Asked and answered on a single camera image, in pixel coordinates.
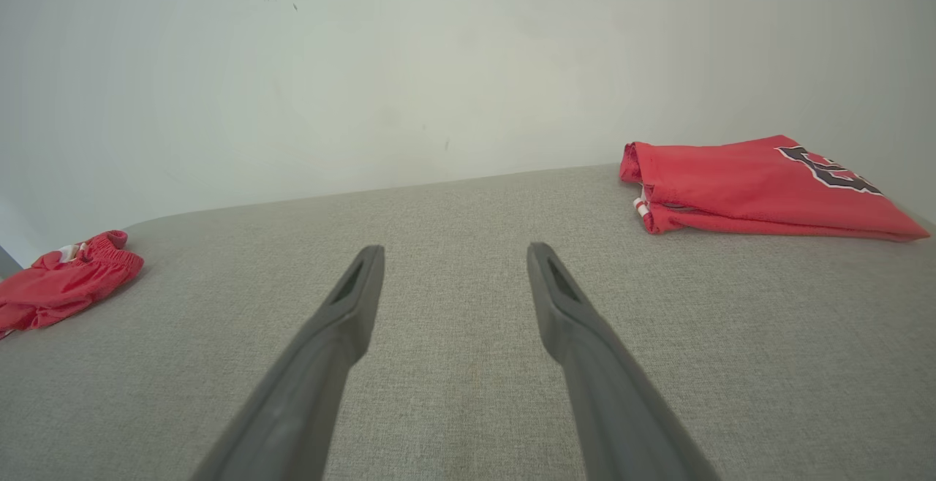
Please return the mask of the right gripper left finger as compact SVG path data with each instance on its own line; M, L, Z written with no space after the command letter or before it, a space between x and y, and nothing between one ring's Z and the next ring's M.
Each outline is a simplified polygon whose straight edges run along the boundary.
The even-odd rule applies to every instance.
M284 349L191 481L321 481L349 371L366 354L385 274L371 245Z

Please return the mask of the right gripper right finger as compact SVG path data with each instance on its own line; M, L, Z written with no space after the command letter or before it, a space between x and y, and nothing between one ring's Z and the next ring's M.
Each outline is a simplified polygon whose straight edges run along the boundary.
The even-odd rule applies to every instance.
M527 270L540 338L562 367L588 481L720 481L547 243Z

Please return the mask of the red Bulls jersey white sleeves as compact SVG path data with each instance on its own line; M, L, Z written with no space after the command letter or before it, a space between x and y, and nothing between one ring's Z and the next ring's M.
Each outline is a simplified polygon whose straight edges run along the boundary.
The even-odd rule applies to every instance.
M629 143L619 178L641 185L634 207L653 235L929 237L866 178L783 135L715 147Z

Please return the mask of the red shorts white trim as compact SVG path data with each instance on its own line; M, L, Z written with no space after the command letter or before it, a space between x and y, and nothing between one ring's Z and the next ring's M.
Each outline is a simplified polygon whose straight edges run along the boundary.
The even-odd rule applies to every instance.
M127 251L128 239L124 231L106 231L47 252L0 281L0 340L73 317L133 281L145 260Z

